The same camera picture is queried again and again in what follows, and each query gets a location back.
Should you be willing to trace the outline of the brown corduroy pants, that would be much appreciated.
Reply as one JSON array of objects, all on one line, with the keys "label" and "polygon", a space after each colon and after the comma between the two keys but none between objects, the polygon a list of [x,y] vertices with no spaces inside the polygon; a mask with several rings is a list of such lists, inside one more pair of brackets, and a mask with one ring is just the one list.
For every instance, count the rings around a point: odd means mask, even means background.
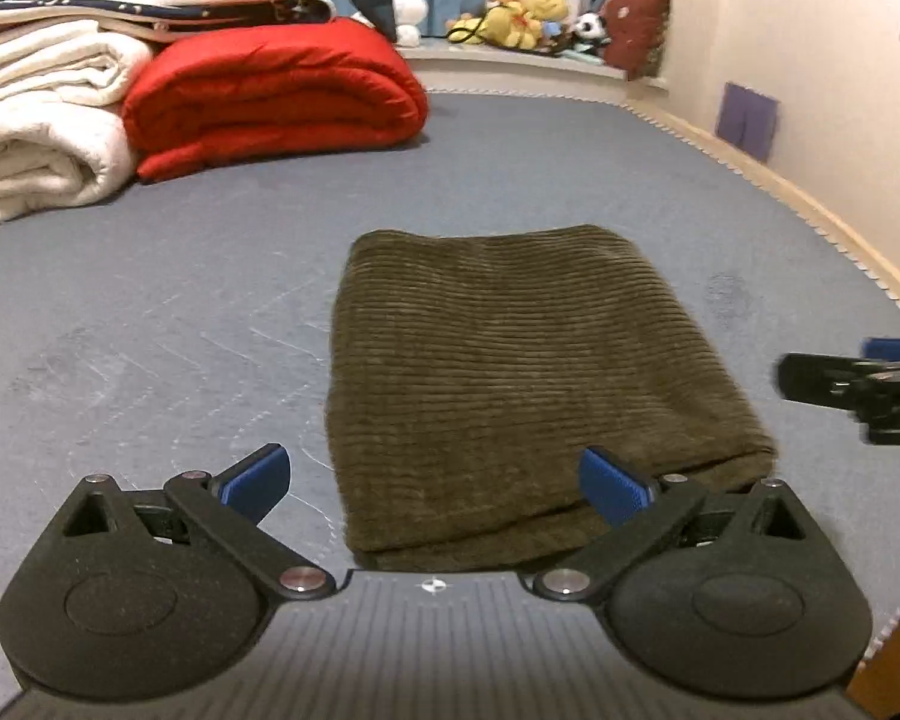
[{"label": "brown corduroy pants", "polygon": [[347,547],[377,571],[518,566],[598,538],[578,486],[592,445],[715,491],[777,457],[670,285],[598,226],[357,239],[325,424]]}]

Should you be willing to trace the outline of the grey bed mattress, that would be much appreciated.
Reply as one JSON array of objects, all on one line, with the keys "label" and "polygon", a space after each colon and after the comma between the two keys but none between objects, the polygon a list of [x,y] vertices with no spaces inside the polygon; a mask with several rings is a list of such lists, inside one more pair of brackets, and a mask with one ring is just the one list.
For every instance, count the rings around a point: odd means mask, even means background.
[{"label": "grey bed mattress", "polygon": [[[268,532],[344,571],[323,401],[351,244],[579,224],[621,234],[667,278],[886,624],[900,447],[782,400],[772,369],[788,351],[900,337],[896,303],[790,208],[627,110],[450,94],[408,148],[240,164],[0,226],[0,596],[83,476],[157,488],[267,442],[294,463]],[[0,649],[0,709],[15,690]]]}]

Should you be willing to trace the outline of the dark red cushion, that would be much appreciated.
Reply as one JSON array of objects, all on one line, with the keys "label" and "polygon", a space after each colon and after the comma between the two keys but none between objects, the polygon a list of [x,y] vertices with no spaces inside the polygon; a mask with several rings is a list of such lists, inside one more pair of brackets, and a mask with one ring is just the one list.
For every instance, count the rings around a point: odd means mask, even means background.
[{"label": "dark red cushion", "polygon": [[655,75],[662,60],[671,0],[605,0],[600,16],[610,42],[601,49],[608,67],[629,82]]}]

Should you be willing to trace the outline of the panda plush toy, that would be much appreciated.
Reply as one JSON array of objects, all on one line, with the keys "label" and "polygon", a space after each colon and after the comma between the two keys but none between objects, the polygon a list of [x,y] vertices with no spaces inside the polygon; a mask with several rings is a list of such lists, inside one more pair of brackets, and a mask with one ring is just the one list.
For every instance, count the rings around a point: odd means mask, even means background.
[{"label": "panda plush toy", "polygon": [[572,26],[571,36],[572,49],[582,54],[596,54],[611,42],[605,18],[596,11],[582,13]]}]

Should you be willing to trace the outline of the white folded blanket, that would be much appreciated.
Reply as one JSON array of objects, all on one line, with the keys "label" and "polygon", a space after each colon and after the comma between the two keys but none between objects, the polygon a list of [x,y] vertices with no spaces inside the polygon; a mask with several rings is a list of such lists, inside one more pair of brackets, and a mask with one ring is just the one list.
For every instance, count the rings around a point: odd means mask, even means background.
[{"label": "white folded blanket", "polygon": [[119,106],[151,46],[95,21],[63,21],[0,44],[0,224],[109,199],[137,154]]}]

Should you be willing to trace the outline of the red folded quilt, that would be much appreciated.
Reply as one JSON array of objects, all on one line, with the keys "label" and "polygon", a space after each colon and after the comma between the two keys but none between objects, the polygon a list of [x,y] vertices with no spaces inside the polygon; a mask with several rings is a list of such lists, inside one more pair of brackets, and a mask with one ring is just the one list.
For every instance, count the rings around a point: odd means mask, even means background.
[{"label": "red folded quilt", "polygon": [[408,62],[351,18],[233,28],[162,50],[123,101],[142,182],[274,156],[404,145],[429,98]]}]

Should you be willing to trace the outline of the yellow plush toy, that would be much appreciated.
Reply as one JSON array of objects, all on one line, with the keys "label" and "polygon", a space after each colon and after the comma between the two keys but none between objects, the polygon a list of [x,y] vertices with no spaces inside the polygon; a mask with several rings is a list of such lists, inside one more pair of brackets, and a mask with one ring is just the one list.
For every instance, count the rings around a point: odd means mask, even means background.
[{"label": "yellow plush toy", "polygon": [[554,43],[569,16],[567,0],[486,0],[479,15],[463,13],[448,21],[445,39],[453,44],[535,52]]}]

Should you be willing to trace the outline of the navy striped folded cloth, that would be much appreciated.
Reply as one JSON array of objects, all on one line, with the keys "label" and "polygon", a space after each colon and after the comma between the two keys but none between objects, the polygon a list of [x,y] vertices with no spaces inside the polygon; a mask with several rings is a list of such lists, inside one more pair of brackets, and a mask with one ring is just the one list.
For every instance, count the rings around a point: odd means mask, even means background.
[{"label": "navy striped folded cloth", "polygon": [[2,0],[0,32],[53,20],[94,20],[107,29],[154,36],[158,43],[214,31],[318,25],[336,16],[331,0],[260,0],[227,5],[141,5],[118,0]]}]

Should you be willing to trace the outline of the white plush toy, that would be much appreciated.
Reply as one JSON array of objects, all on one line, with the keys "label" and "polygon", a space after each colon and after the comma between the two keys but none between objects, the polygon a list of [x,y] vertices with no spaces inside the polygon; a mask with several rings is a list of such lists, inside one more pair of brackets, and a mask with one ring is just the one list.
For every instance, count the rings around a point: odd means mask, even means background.
[{"label": "white plush toy", "polygon": [[429,15],[425,0],[391,0],[395,18],[395,44],[402,49],[415,49],[421,45],[421,25]]}]

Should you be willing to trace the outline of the purple paper on wall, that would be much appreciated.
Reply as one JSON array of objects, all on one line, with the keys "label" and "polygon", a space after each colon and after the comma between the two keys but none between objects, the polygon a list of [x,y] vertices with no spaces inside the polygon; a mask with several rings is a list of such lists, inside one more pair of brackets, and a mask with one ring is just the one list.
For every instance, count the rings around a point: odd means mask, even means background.
[{"label": "purple paper on wall", "polygon": [[715,135],[753,160],[769,161],[779,122],[779,101],[754,89],[727,83]]}]

